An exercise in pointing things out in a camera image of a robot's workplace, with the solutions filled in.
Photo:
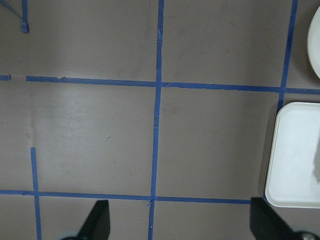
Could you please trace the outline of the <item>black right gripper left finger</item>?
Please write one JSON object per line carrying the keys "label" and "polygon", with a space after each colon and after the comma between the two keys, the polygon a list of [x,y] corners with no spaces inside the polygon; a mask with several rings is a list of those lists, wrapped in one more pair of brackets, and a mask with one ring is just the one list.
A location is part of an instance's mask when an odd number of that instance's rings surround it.
{"label": "black right gripper left finger", "polygon": [[77,234],[78,240],[107,240],[111,232],[108,200],[98,200]]}

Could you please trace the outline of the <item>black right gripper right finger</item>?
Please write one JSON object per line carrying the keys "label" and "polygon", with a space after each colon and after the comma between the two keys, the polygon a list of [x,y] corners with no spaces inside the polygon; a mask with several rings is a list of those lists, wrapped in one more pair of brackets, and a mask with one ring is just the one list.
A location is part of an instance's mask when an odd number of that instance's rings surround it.
{"label": "black right gripper right finger", "polygon": [[303,240],[261,197],[250,199],[250,230],[256,240]]}

